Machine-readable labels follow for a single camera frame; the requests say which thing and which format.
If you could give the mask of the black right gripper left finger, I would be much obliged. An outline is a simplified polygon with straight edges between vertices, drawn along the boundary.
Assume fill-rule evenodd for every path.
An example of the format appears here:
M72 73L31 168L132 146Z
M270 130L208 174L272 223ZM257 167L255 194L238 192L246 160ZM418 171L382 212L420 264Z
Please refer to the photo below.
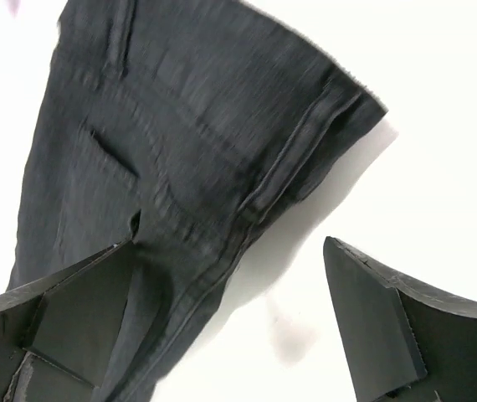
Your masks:
M0 401L88 401L105 378L135 247L113 245L0 295Z

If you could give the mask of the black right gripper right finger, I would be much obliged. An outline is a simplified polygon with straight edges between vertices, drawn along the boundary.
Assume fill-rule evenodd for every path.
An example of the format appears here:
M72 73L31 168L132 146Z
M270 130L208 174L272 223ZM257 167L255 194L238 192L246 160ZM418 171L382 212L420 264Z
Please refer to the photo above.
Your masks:
M477 301L337 238L323 256L357 400L477 402Z

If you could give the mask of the black trousers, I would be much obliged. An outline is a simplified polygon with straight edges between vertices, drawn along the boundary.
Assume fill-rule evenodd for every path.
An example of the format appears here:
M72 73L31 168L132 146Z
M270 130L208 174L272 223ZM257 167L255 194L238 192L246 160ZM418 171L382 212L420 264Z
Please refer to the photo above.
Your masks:
M94 401L148 401L244 252L386 115L328 55L237 1L69 1L23 175L21 286L132 238Z

